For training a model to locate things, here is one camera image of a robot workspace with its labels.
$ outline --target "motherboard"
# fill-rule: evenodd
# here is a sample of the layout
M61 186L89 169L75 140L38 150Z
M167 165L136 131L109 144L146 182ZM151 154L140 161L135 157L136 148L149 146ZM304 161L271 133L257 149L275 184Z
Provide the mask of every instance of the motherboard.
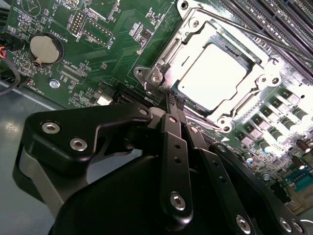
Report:
M6 55L68 109L174 92L208 142L300 213L313 206L312 64L210 13L313 58L307 0L17 0L4 33L23 46Z

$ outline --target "gray surface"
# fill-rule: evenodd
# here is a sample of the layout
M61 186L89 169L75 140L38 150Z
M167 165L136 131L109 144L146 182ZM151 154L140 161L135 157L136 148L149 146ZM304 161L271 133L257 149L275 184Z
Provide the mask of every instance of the gray surface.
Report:
M47 235L53 225L53 217L48 208L21 191L12 178L25 119L32 113L46 110L47 108L16 92L0 96L1 235ZM88 182L93 182L129 162L136 154L115 157L92 165L88 170Z

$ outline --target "screw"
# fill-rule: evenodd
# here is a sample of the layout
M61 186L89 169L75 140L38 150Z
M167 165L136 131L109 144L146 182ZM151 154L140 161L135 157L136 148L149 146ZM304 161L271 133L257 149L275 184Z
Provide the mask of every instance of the screw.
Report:
M183 211L186 208L186 202L182 196L177 193L171 195L171 203L178 211Z
M198 133L198 129L194 126L190 127L190 129L194 132L194 133Z
M236 218L237 225L239 228L245 233L245 234L250 234L251 233L251 227L248 224L248 222L240 215L237 216Z
M170 119L171 122L177 122L176 119L173 118L173 117L170 117L169 119Z
M295 220L292 220L292 224L299 232L303 233L303 228Z
M86 141L80 138L73 138L70 142L69 145L72 149L82 152L85 151L88 147Z
M280 222L281 226L282 226L288 233L291 233L291 232L292 232L292 229L291 229L290 225L289 225L283 218L280 218L280 219L279 219L279 222Z
M143 115L148 115L148 112L145 111L144 109L139 109L139 112Z
M276 77L276 78L274 78L273 80L272 80L272 83L273 84L277 84L279 82L279 78L278 77Z
M200 26L200 22L197 20L196 17L193 17L193 18L190 19L190 21L189 21L189 27L190 27L191 29L198 29L199 26Z
M151 80L153 82L160 82L161 78L159 76L153 76Z
M47 134L57 134L61 130L60 126L54 122L46 122L42 124L41 127L43 131Z
M57 80L57 79L51 79L50 82L49 82L49 85L51 88L53 89L57 89L60 87L60 82Z
M143 70L137 70L137 75L139 76L139 77L142 77L143 76Z

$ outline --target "capacitor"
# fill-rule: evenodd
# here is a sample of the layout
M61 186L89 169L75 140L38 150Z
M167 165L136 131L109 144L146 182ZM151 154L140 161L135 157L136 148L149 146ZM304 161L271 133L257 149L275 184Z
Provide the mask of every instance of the capacitor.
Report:
M291 132L294 132L297 129L297 125L291 120L284 121L283 125Z
M266 108L262 111L262 114L266 116L272 122L277 122L279 120L279 116L273 112L270 108Z
M270 180L270 175L265 174L265 175L263 176L263 179L264 179L264 181L269 181L269 180Z
M264 121L263 118L261 118L260 116L255 116L253 118L253 121L258 127L262 128L263 130L267 131L271 127L271 125Z
M282 143L286 140L286 137L280 131L274 131L271 135L275 138L278 143Z
M291 161L299 170L303 170L305 168L305 165L303 164L303 162L300 161L300 159L298 159L296 156L293 156Z
M252 158L250 153L248 153L248 152L244 153L243 157L244 157L246 163L248 163L248 164L252 164L253 163L253 158Z
M282 93L281 96L293 105L297 105L300 102L300 98L288 90L286 90L284 93Z
M280 101L279 99L275 99L272 105L283 114L286 114L290 111L290 108L288 108L288 106L284 104L282 101Z
M272 151L272 146L266 141L261 142L259 146L263 149L265 153L270 153Z
M244 132L241 132L239 135L238 135L238 139L241 143L249 146L253 143L253 140L250 139Z
M305 144L302 140L297 140L296 145L299 148L301 148L301 150L304 151L305 153L309 153L311 151L311 148L307 144Z
M251 124L246 127L246 131L254 138L259 138L263 135L263 133L257 129L255 129Z
M303 122L311 121L312 116L304 112L303 110L298 110L294 113L294 115L299 118Z

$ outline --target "wire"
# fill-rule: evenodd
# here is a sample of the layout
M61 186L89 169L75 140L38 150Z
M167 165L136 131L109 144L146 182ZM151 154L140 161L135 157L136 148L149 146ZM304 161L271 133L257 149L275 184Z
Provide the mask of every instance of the wire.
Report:
M307 220L307 219L301 219L301 222L308 222L308 223L313 224L313 221L310 221L310 220Z
M295 55L301 57L302 59L304 59L304 60L306 60L308 62L313 63L313 58L307 57L306 55L300 53L297 49L295 49L293 47L287 46L287 45L285 45L283 43L280 43L280 42L278 42L276 40L273 40L273 39L271 39L271 38L269 38L267 36L264 36L261 33L255 32L255 31L253 31L251 29L248 29L248 28L245 28L244 26L242 26L242 25L240 25L238 23L235 23L235 22L233 22L233 21L231 21L229 19L226 19L226 18L224 18L222 16L216 15L216 14L214 14L212 12L206 11L205 13L207 15L209 15L209 16L217 19L217 20L219 20L219 21L222 21L222 22L224 22L226 24L229 24L229 25L231 25L231 26L233 26L233 27L235 27L235 28L237 28L237 29L239 29L239 30L241 30L243 32L246 32L246 33L251 34L251 35L253 35L255 37L258 37L258 38L260 38L260 39L262 39L262 40L264 40L264 41L266 41L266 42L268 42L268 43L270 43L270 44L272 44L274 46L277 46L277 47L279 47L279 48L281 48L281 49L283 49L285 51L288 51L288 52L290 52L292 54L295 54Z
M7 57L4 57L3 59L3 62L5 62L7 64L7 66L12 70L12 72L14 73L15 75L15 79L14 79L14 82L11 84L11 86L9 86L8 88L6 88L5 90L3 91L0 91L0 95L3 95L3 94L7 94L8 92L10 92L11 90L13 90L14 88L16 88L19 83L21 82L21 75L18 71L18 69L16 68L15 64L13 63L13 61L11 61L9 58Z
M0 47L0 57L2 59L6 58L6 53L5 53L4 47Z

